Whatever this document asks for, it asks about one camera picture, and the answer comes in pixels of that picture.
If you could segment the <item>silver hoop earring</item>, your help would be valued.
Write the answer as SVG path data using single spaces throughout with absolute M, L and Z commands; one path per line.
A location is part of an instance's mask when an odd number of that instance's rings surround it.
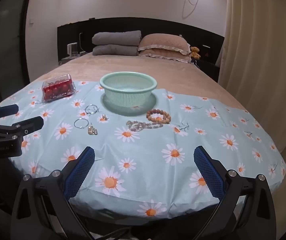
M 85 129 L 89 126 L 89 121 L 86 118 L 78 118 L 74 121 L 74 127 L 78 129 Z
M 99 107 L 97 107 L 97 105 L 94 104 L 89 104 L 88 106 L 85 107 L 84 111 L 86 115 L 93 115 L 99 111 Z

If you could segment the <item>pearl earring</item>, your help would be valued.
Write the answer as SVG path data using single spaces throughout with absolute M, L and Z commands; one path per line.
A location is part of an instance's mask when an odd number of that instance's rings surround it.
M 106 117 L 105 114 L 103 114 L 103 115 L 101 115 L 100 120 L 101 120 L 101 121 L 107 121 L 108 118 Z

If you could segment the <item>clear box of cherry tomatoes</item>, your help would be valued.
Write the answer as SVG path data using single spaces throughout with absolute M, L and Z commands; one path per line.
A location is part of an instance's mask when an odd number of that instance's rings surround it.
M 67 96 L 74 95 L 76 87 L 70 74 L 47 79 L 42 84 L 42 101 L 52 102 Z

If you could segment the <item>daisy print blue cloth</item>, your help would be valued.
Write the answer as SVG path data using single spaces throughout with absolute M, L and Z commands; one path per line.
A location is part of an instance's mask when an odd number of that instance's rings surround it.
M 33 177 L 62 169 L 90 146 L 95 163 L 72 205 L 85 215 L 113 220 L 129 218 L 173 218 L 201 210 L 218 202 L 198 171 L 193 152 L 203 146 L 226 169 L 254 178 L 266 176 L 271 190 L 286 174 L 286 163 L 271 137 L 246 110 L 231 108 L 209 98 L 176 94 L 165 89 L 153 93 L 153 108 L 166 111 L 171 122 L 160 128 L 131 130 L 127 123 L 146 122 L 146 113 L 123 116 L 104 108 L 103 88 L 96 82 L 80 81 L 76 93 L 51 103 L 42 103 L 42 84 L 33 83 L 5 99 L 1 105 L 16 104 L 18 113 L 0 118 L 12 125 L 35 116 L 44 119 L 41 130 L 27 135 L 22 155 L 12 158 L 19 171 Z M 86 115 L 89 104 L 99 107 Z M 105 114 L 107 121 L 101 121 Z M 78 129 L 74 121 L 86 118 L 88 127 Z

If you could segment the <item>mint green plastic basket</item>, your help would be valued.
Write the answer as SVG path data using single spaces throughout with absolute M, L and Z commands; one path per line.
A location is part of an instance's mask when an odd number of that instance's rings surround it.
M 101 102 L 108 111 L 123 116 L 139 116 L 157 105 L 153 93 L 157 81 L 138 72 L 113 72 L 100 79 L 104 89 Z

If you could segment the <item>white appliance on nightstand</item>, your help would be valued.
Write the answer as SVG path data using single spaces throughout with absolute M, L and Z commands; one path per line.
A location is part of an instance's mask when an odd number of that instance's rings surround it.
M 67 44 L 67 54 L 70 57 L 78 55 L 78 43 L 77 42 Z

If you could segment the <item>dark glass door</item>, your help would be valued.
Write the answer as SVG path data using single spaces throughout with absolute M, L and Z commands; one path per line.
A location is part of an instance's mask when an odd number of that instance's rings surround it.
M 0 0 L 0 102 L 30 83 L 25 48 L 29 0 Z

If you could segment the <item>black headboard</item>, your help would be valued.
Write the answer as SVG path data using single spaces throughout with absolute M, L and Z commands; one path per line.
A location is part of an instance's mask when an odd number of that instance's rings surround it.
M 92 37 L 99 32 L 141 31 L 141 36 L 163 33 L 181 35 L 189 45 L 200 49 L 197 66 L 214 81 L 218 81 L 219 68 L 215 66 L 223 46 L 224 37 L 191 25 L 143 17 L 90 18 L 57 28 L 58 61 L 67 57 L 67 45 L 78 43 L 78 51 L 91 52 Z

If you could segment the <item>lower grey folded blanket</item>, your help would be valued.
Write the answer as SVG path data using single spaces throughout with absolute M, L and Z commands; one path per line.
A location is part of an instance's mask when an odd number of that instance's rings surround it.
M 117 44 L 108 44 L 96 46 L 93 49 L 94 56 L 99 55 L 123 55 L 123 56 L 138 56 L 138 48 L 136 46 L 122 46 Z

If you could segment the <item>grey folded blanket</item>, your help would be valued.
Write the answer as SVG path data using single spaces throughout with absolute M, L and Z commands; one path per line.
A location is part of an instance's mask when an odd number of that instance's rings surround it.
M 96 46 L 93 49 L 94 56 L 99 55 L 123 55 L 123 56 L 138 56 L 138 48 L 136 46 L 122 46 L 117 44 L 108 44 Z
M 138 46 L 141 41 L 141 31 L 126 32 L 100 32 L 92 37 L 94 45 L 121 45 L 121 46 Z

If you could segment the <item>brown teddy bear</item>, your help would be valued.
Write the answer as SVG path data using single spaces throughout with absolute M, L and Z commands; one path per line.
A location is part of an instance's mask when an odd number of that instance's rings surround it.
M 190 57 L 194 60 L 199 60 L 200 59 L 200 55 L 199 55 L 199 49 L 197 47 L 190 47 L 191 53 L 190 53 Z

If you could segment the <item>beige curtain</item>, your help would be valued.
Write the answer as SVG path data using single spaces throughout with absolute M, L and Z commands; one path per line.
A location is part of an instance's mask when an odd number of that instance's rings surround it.
M 219 84 L 286 147 L 286 0 L 227 0 Z

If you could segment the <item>beige ruffled pillow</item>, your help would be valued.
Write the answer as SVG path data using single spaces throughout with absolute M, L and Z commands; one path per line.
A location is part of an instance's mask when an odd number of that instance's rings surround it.
M 146 35 L 140 41 L 138 51 L 143 51 L 146 49 L 164 49 L 176 51 L 182 55 L 188 55 L 191 53 L 190 45 L 184 38 L 171 34 Z
M 182 63 L 190 63 L 191 57 L 190 55 L 183 55 L 178 51 L 171 51 L 166 49 L 146 49 L 139 53 L 140 56 L 147 56 L 157 59 L 165 59 L 165 60 L 172 60 L 178 61 Z

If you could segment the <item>upper beige ruffled pillow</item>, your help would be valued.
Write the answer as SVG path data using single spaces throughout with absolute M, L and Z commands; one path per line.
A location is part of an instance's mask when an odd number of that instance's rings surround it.
M 191 53 L 190 45 L 184 38 L 171 34 L 146 35 L 140 41 L 138 51 L 143 51 L 146 49 L 164 49 L 176 51 L 182 55 L 188 55 Z

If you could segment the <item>upper grey folded blanket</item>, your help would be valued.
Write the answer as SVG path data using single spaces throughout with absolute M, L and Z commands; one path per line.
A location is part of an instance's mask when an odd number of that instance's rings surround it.
M 121 46 L 138 46 L 141 41 L 141 31 L 126 32 L 100 32 L 92 37 L 94 45 L 121 45 Z

